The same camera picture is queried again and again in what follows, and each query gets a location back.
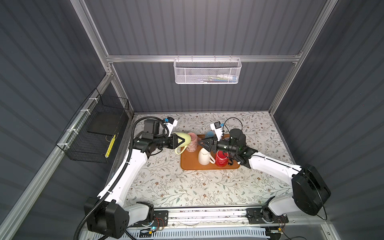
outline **red mug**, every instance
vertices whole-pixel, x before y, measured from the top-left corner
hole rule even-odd
[[[215,164],[218,167],[225,167],[228,163],[228,156],[229,156],[229,154],[227,152],[217,151]]]

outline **brown tray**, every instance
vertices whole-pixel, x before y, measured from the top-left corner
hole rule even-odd
[[[197,136],[199,138],[205,137],[204,134],[197,135]],[[240,165],[237,162],[233,162],[233,165],[227,164],[224,167],[218,167],[216,164],[213,164],[213,163],[208,163],[207,165],[201,165],[198,161],[198,155],[202,148],[203,147],[198,145],[196,151],[194,152],[188,152],[187,150],[185,150],[181,154],[181,160],[180,160],[181,168],[184,170],[216,170],[216,169],[236,169],[240,167]],[[216,157],[215,153],[211,152],[211,155],[214,158]]]

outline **black mesh basket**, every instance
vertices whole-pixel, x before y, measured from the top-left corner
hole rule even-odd
[[[57,142],[65,154],[75,161],[107,163],[122,125],[128,120],[128,99],[98,95],[70,131],[65,143]]]

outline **floral tablecloth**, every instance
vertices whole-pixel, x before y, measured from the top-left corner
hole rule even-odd
[[[291,163],[268,112],[140,114],[136,119],[144,116],[173,117],[178,120],[173,131],[196,134],[210,131],[212,122],[224,123],[226,119],[236,117],[243,123],[247,145]],[[142,121],[137,125],[135,134],[143,129],[143,124]],[[236,119],[228,120],[226,126],[229,129],[241,128]],[[174,150],[164,149],[150,157],[140,170],[129,189],[126,205],[136,201],[151,202],[155,207],[254,204],[290,191],[288,184],[244,166],[230,170],[183,170],[180,155],[176,155]]]

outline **striped wall panel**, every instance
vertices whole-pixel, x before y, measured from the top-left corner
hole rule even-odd
[[[384,2],[339,1],[276,121],[298,164],[317,167],[341,239],[380,239],[384,220]]]
[[[324,0],[86,0],[110,55],[297,54]]]
[[[176,84],[173,63],[114,63],[135,112],[268,110],[292,63],[243,63],[238,84]]]
[[[0,1],[0,42],[2,222],[105,72],[69,1]],[[81,202],[81,189],[95,193],[107,176],[107,165],[63,159],[27,217],[46,225],[22,231],[68,224],[82,209],[63,196]]]

